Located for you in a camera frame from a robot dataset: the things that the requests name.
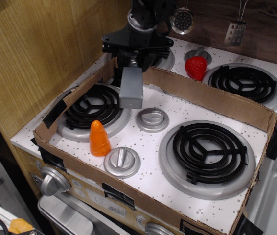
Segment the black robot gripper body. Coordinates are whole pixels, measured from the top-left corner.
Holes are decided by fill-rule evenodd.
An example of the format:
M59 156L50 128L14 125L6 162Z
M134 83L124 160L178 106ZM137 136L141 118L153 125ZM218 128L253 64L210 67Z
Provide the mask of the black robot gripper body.
M164 52L173 46L173 41L155 29L138 30L127 24L123 29L102 36L104 53L122 54L126 57L145 52Z

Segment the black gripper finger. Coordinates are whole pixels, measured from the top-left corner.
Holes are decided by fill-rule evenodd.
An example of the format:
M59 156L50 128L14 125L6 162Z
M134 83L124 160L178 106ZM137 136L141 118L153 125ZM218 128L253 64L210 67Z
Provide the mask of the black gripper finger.
M155 58L156 55L154 53L143 55L141 62L142 72L146 72L149 69L149 67L153 64Z
M129 65L129 53L127 51L119 51L117 54L117 63L119 68L124 68Z

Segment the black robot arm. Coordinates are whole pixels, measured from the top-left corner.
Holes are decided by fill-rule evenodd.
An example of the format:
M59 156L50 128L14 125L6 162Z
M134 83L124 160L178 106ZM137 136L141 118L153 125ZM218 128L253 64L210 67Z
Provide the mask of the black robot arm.
M169 24L177 9L173 0L133 0L126 26L102 36L102 51L117 59L118 68L140 67L145 72L159 59L167 59L173 41L156 31L159 23Z

